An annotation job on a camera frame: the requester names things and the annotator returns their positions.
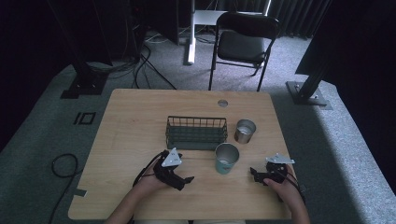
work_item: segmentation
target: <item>black chair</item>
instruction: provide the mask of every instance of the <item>black chair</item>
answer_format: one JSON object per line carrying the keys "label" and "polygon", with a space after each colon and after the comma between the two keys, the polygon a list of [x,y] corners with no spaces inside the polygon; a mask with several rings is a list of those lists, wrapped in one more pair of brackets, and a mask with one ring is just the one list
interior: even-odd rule
{"label": "black chair", "polygon": [[212,90],[213,71],[216,69],[216,63],[225,63],[255,68],[253,76],[257,74],[263,64],[262,76],[257,88],[257,91],[260,91],[271,47],[279,31],[279,21],[274,18],[238,12],[222,14],[216,23],[216,40],[210,69],[209,90]]}

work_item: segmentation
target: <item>forearm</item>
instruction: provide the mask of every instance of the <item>forearm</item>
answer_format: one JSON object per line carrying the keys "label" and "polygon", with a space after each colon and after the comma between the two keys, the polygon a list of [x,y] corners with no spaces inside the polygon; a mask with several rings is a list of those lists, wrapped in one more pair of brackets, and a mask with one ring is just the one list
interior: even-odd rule
{"label": "forearm", "polygon": [[136,209],[138,203],[141,201],[142,197],[136,193],[135,189],[131,189],[125,197],[122,199],[120,204],[110,215],[110,217],[105,222],[110,223],[128,223],[131,217],[134,215],[134,210]]}
{"label": "forearm", "polygon": [[310,224],[308,211],[304,204],[290,208],[293,224]]}

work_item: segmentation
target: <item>gray carpet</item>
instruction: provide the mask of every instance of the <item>gray carpet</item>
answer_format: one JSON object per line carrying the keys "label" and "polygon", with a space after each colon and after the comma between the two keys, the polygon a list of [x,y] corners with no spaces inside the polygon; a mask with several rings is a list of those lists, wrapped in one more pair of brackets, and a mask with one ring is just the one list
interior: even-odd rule
{"label": "gray carpet", "polygon": [[[210,35],[201,37],[213,39]],[[212,45],[197,42],[195,64],[186,65],[188,46],[184,39],[179,46],[161,39],[151,41],[158,43],[147,43],[151,50],[149,61],[177,89],[207,90]],[[294,72],[308,45],[309,40],[279,38],[273,47],[262,91],[272,96],[290,156],[296,160],[296,174],[307,187],[306,205],[312,223],[395,223],[395,195],[334,85],[323,81],[319,85],[332,110],[295,105],[290,98],[285,82],[306,79],[304,75],[295,76]],[[255,91],[259,76],[249,74],[251,69],[219,65],[213,90]],[[111,92],[131,88],[134,82],[131,71],[116,72],[110,75],[102,95],[61,100],[62,92],[68,89],[74,76],[73,67],[68,66],[52,80],[0,154],[0,223],[49,221],[69,181],[52,173],[52,160],[64,153],[73,153],[78,157],[78,170],[82,169]],[[147,66],[140,70],[137,83],[142,89],[172,89]],[[78,113],[95,113],[93,123],[75,123]],[[57,162],[56,170],[63,175],[72,174],[73,169],[71,160]],[[68,218],[72,191],[78,180],[79,176],[62,199],[53,223],[102,222]],[[248,223],[290,221],[251,220]]]}

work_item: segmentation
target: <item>small metal cup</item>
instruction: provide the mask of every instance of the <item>small metal cup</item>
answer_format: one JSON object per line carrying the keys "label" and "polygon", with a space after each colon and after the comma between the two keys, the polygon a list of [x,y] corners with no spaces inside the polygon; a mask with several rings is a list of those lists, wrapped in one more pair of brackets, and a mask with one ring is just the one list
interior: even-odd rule
{"label": "small metal cup", "polygon": [[233,144],[221,143],[216,147],[216,171],[227,175],[239,160],[239,151]]}
{"label": "small metal cup", "polygon": [[240,144],[246,144],[250,141],[251,136],[256,132],[256,125],[250,119],[240,119],[236,123],[235,141]]}

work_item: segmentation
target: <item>human hand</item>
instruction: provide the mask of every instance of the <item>human hand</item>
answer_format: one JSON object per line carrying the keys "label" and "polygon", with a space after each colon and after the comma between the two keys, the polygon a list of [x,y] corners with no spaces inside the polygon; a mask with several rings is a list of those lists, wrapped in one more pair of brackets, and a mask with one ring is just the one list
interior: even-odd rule
{"label": "human hand", "polygon": [[[288,165],[287,168],[288,173],[292,174],[292,170]],[[283,183],[279,184],[272,179],[265,178],[264,183],[279,195],[283,202],[289,207],[290,211],[304,206],[304,201],[300,192],[289,182],[289,180],[285,179]]]}
{"label": "human hand", "polygon": [[167,185],[159,180],[154,174],[153,168],[157,161],[158,160],[150,165],[137,184],[133,187],[133,192],[136,197],[142,199],[149,196],[158,189],[164,189],[167,187]]}

